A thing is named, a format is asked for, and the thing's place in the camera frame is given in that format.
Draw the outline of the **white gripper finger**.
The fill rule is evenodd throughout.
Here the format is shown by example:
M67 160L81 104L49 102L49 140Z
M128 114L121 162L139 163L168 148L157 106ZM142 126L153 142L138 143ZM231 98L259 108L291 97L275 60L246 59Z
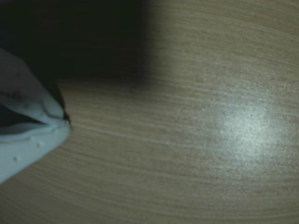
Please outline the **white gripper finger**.
M0 50L0 102L40 122L64 120L64 109L25 62Z
M0 129L0 183L62 145L70 134L69 122L20 123Z

